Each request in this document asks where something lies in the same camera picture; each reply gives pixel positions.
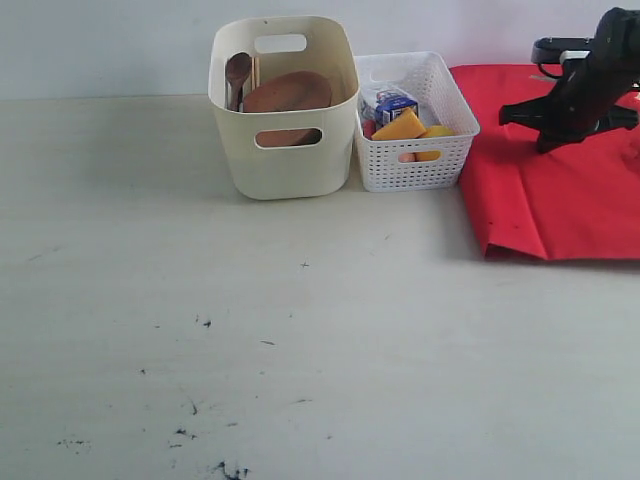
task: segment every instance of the cream storage bin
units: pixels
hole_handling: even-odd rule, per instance
[[[356,57],[361,85],[393,83],[419,103],[425,126],[446,125],[456,135],[420,140],[371,141],[356,118],[356,144],[364,187],[370,192],[450,187],[456,183],[480,125],[440,55],[414,52]],[[400,163],[407,152],[440,152],[437,160]]]
[[[292,35],[304,36],[306,47],[303,42],[301,51],[270,53],[256,48],[261,41],[264,44],[265,39],[286,40]],[[261,83],[297,70],[324,75],[331,83],[331,106],[250,114],[227,110],[225,64],[238,52],[259,56]],[[270,200],[326,195],[341,188],[349,175],[358,89],[358,75],[347,35],[333,20],[322,17],[256,18],[222,27],[213,42],[209,98],[238,190],[254,199]],[[320,130],[321,140],[314,145],[279,148],[262,148],[256,143],[256,135],[262,131],[301,128]]]

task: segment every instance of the white wire basket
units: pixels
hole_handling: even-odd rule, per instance
[[[392,83],[413,95],[420,120],[451,128],[454,136],[372,141],[356,115],[356,146],[364,187],[370,192],[420,190],[455,185],[480,125],[440,55],[412,52],[355,57],[360,85]],[[440,152],[437,160],[401,163],[403,153]]]

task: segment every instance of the red fabric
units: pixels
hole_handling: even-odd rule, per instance
[[[537,132],[498,125],[503,104],[546,95],[531,65],[462,66],[452,73],[482,131],[460,187],[485,255],[545,260],[640,259],[640,128],[541,155]],[[620,105],[638,109],[629,94]]]

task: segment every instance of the blue and white package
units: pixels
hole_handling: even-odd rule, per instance
[[[399,117],[405,108],[418,115],[418,102],[409,93],[390,84],[369,85],[361,90],[360,113],[364,119],[385,126]]]

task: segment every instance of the wooden spoon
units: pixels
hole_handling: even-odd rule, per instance
[[[262,84],[244,99],[245,113],[290,112],[331,106],[331,84],[315,72],[288,73]],[[318,142],[318,130],[276,130],[260,132],[261,147],[286,147]]]
[[[227,60],[224,67],[224,76],[231,87],[231,96],[229,99],[229,110],[237,112],[240,110],[240,101],[242,100],[242,86],[251,75],[252,61],[246,52],[236,53]]]

